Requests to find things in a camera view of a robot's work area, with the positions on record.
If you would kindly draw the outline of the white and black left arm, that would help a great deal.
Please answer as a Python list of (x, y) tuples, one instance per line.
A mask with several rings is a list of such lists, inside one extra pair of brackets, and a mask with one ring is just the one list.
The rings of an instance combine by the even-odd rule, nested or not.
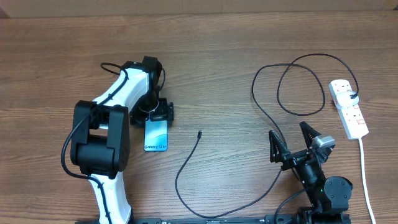
[(165, 70), (155, 57), (118, 65), (118, 79), (92, 101), (80, 100), (61, 152), (64, 171), (88, 180), (99, 208), (96, 223), (133, 223), (123, 172), (131, 151), (130, 127), (144, 129), (144, 149), (165, 152), (174, 105), (160, 97)]

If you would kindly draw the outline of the Galaxy S24+ smartphone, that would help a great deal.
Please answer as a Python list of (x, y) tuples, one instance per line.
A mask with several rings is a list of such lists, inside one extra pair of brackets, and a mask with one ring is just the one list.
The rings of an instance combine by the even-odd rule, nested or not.
[(165, 152), (168, 149), (168, 124), (166, 120), (147, 120), (145, 125), (144, 151)]

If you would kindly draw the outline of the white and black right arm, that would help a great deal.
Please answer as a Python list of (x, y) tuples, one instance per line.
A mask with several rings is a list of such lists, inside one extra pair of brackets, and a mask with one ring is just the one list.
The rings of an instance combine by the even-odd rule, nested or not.
[[(332, 136), (322, 135), (306, 122), (299, 124), (307, 148), (291, 153), (274, 131), (269, 131), (270, 161), (281, 163), (281, 170), (296, 172), (303, 189), (285, 199), (274, 214), (265, 215), (266, 223), (350, 223), (349, 199), (353, 184), (345, 177), (326, 177), (322, 164), (335, 147)], [(282, 207), (293, 198), (306, 193), (309, 207), (298, 208), (295, 214), (281, 215)]]

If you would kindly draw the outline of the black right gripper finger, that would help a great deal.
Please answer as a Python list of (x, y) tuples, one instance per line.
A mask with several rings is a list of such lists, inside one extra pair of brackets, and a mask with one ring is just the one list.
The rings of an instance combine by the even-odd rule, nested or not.
[(290, 151), (287, 149), (287, 147), (274, 131), (269, 131), (269, 142), (271, 162), (278, 163), (280, 161), (283, 161), (284, 157), (290, 154)]
[(313, 140), (317, 137), (320, 136), (321, 134), (316, 131), (315, 129), (313, 129), (309, 124), (307, 124), (306, 122), (302, 121), (299, 124), (301, 130), (302, 130), (302, 134), (306, 143), (307, 148), (309, 149), (312, 145)]

